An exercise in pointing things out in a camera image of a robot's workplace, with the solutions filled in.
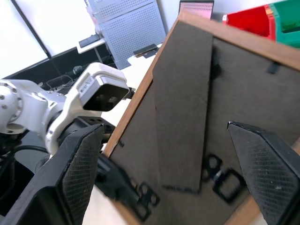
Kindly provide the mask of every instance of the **gray pegboard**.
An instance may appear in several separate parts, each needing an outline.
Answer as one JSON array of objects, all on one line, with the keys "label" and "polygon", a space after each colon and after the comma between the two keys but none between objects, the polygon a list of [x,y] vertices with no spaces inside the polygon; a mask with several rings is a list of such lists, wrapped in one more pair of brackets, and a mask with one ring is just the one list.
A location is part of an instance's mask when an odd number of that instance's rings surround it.
[{"label": "gray pegboard", "polygon": [[165,39],[165,29],[155,2],[100,24],[118,69],[130,64],[133,52]]},{"label": "gray pegboard", "polygon": [[89,3],[98,23],[104,23],[154,1],[155,0],[89,0]]}]

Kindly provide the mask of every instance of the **textured gripper pad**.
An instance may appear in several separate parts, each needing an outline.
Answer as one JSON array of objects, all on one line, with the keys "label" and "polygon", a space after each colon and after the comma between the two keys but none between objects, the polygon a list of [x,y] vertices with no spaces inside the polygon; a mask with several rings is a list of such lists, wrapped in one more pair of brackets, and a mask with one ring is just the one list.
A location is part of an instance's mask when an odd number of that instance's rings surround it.
[{"label": "textured gripper pad", "polygon": [[[268,225],[278,225],[287,210],[291,210],[299,181],[286,162],[270,147],[270,143],[253,132],[257,131],[256,128],[259,129],[248,125],[243,128],[236,125],[228,127],[251,195]],[[280,137],[270,132],[268,134],[271,134],[271,142],[275,141],[280,151],[293,153]]]},{"label": "textured gripper pad", "polygon": [[[75,139],[83,135],[80,130],[77,132],[78,135],[63,142],[60,150],[74,145]],[[75,225],[82,224],[90,201],[97,175],[97,160],[100,154],[102,133],[103,129],[96,129],[85,136],[82,142],[76,146],[78,150],[62,180],[62,192]]]}]

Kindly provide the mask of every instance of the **dark board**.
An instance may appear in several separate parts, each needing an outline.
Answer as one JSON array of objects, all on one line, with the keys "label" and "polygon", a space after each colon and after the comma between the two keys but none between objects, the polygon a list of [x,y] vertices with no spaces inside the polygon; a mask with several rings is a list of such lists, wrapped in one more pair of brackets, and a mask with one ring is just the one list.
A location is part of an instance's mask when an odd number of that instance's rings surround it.
[{"label": "dark board", "polygon": [[[259,126],[293,144],[300,135],[300,73],[280,66],[271,75],[266,72],[271,64],[266,58],[216,38],[214,47],[222,73],[211,81],[204,150],[223,160],[223,170],[233,167],[241,173],[227,122]],[[161,188],[154,91],[152,84],[121,137],[124,147],[117,146],[112,153],[112,159],[137,183],[148,182],[161,197],[145,224],[223,225],[247,191],[229,206],[212,191],[212,182],[203,183],[197,196]]]},{"label": "dark board", "polygon": [[161,185],[200,187],[211,51],[212,34],[179,22],[153,68]]}]

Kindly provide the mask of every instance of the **white wall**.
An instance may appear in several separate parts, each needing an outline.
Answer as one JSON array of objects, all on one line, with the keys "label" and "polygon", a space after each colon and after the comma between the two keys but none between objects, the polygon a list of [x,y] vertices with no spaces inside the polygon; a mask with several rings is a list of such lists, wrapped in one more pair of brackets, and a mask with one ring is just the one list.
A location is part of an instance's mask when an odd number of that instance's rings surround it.
[{"label": "white wall", "polygon": [[52,56],[95,34],[84,0],[16,0]]},{"label": "white wall", "polygon": [[0,79],[47,56],[9,0],[0,0]]},{"label": "white wall", "polygon": [[[270,4],[278,0],[215,0],[214,13],[228,14]],[[157,0],[159,10],[167,30],[170,30],[178,15],[180,0]]]}]

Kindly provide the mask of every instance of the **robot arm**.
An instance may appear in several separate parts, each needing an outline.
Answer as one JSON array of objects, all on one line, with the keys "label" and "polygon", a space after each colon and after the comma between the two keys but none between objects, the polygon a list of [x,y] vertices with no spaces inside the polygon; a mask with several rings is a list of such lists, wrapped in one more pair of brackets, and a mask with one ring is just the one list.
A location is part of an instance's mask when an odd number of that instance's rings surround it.
[{"label": "robot arm", "polygon": [[58,138],[77,117],[101,117],[129,92],[124,74],[101,63],[90,64],[68,94],[45,91],[26,80],[0,80],[0,133],[36,132],[53,156]]}]

